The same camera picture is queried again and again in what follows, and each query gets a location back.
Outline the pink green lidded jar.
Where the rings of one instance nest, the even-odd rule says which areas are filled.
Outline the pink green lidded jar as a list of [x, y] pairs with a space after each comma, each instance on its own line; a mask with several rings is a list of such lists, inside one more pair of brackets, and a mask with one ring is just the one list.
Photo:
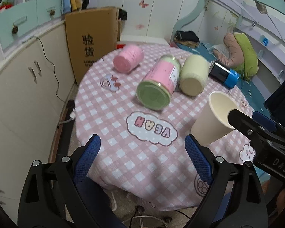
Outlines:
[[163, 55], [138, 84], [136, 96], [144, 107], [160, 111], [170, 104], [182, 70], [179, 60]]

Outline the teal drawer cabinet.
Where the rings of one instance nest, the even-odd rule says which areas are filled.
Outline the teal drawer cabinet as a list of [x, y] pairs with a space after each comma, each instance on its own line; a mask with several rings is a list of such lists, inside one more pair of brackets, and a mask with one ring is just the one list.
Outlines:
[[29, 0], [0, 12], [0, 44], [6, 49], [37, 26], [61, 16], [61, 0]]

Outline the folded dark clothes pile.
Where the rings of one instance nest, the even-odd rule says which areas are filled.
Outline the folded dark clothes pile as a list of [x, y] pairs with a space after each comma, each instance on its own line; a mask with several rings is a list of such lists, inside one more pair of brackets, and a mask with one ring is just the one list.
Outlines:
[[177, 30], [174, 34], [173, 41], [191, 48], [195, 48], [200, 44], [200, 39], [193, 31]]

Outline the green pink plush pillow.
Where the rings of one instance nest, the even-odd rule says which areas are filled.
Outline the green pink plush pillow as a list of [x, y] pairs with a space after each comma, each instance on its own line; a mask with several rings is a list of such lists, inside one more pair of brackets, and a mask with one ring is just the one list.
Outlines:
[[227, 33], [223, 44], [213, 46], [213, 54], [218, 62], [250, 81], [258, 72], [257, 54], [244, 33]]

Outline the teal bunk bed frame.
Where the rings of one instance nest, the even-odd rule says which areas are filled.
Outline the teal bunk bed frame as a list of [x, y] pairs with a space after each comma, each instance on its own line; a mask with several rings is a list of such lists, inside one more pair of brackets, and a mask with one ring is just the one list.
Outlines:
[[[236, 29], [246, 33], [260, 48], [260, 60], [279, 83], [285, 81], [285, 1], [284, 0], [213, 0], [238, 15]], [[198, 0], [196, 7], [178, 20], [173, 32], [198, 18], [206, 0]]]

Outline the pink fuzzy cup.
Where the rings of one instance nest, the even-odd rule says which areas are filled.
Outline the pink fuzzy cup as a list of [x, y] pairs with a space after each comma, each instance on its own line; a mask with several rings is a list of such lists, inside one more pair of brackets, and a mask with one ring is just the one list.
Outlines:
[[127, 44], [114, 57], [113, 65], [118, 72], [127, 74], [136, 68], [143, 59], [143, 50], [138, 45]]

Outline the red strawberry plush toy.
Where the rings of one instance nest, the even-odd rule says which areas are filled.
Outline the red strawberry plush toy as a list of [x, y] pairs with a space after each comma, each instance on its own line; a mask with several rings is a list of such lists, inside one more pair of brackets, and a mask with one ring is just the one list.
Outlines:
[[6, 9], [11, 8], [11, 7], [13, 7], [13, 3], [11, 3], [11, 2], [2, 2], [0, 4], [0, 10], [6, 10]]

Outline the white paper cup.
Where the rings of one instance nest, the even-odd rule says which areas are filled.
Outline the white paper cup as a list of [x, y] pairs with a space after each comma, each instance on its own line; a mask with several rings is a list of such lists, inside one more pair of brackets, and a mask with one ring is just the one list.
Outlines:
[[201, 146], [208, 146], [229, 134], [235, 128], [228, 122], [229, 112], [239, 109], [226, 94], [219, 91], [210, 93], [208, 101], [191, 128], [191, 134]]

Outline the white butterfly wardrobe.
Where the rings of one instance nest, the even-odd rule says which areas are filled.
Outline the white butterfly wardrobe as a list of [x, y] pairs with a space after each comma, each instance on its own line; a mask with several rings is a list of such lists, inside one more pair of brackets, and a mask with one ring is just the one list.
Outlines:
[[198, 0], [90, 0], [89, 7], [119, 7], [127, 12], [122, 36], [170, 41], [176, 22], [196, 7]]

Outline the pale green fuzzy cup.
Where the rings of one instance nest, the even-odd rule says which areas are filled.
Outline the pale green fuzzy cup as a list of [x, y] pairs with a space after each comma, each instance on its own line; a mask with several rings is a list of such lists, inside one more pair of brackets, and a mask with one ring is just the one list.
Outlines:
[[209, 68], [210, 64], [203, 56], [187, 57], [180, 75], [181, 91], [191, 97], [202, 93], [208, 79]]

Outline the cream low cabinet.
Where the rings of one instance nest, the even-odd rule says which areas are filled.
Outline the cream low cabinet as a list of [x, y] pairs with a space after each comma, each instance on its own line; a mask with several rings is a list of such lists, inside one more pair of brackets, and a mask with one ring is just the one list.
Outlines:
[[52, 153], [73, 84], [64, 22], [0, 63], [0, 206], [14, 222], [32, 162]]

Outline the black blue cylinder cup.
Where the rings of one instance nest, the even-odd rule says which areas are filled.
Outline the black blue cylinder cup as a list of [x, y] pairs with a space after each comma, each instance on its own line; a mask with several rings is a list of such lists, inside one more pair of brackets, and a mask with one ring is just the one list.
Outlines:
[[228, 89], [234, 88], [240, 78], [238, 72], [217, 62], [211, 64], [209, 75]]

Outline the blue box on shelf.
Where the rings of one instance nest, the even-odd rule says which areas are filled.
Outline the blue box on shelf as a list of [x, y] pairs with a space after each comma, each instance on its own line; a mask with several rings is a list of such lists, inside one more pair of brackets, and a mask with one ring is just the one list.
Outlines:
[[267, 38], [264, 38], [264, 39], [263, 39], [263, 44], [264, 44], [265, 46], [268, 45], [268, 42], [269, 42], [269, 40], [268, 40]]

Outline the pink checkered tablecloth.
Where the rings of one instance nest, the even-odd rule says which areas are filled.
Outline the pink checkered tablecloth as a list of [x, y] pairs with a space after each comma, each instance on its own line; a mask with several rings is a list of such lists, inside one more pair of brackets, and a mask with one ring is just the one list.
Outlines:
[[159, 211], [199, 205], [208, 185], [202, 182], [184, 146], [185, 137], [213, 91], [229, 95], [242, 112], [253, 108], [242, 91], [226, 89], [208, 79], [197, 97], [180, 92], [156, 112], [136, 97], [137, 85], [165, 54], [184, 62], [189, 52], [163, 45], [142, 46], [144, 59], [129, 74], [113, 67], [113, 51], [95, 62], [83, 77], [75, 98], [79, 142], [92, 135], [101, 139], [100, 151], [88, 176], [105, 189], [120, 188]]

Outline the brown cardboard box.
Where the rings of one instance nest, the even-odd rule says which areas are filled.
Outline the brown cardboard box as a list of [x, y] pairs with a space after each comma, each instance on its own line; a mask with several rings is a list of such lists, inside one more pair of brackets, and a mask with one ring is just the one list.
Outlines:
[[95, 62], [116, 49], [118, 12], [117, 7], [102, 7], [65, 15], [68, 51], [77, 84]]

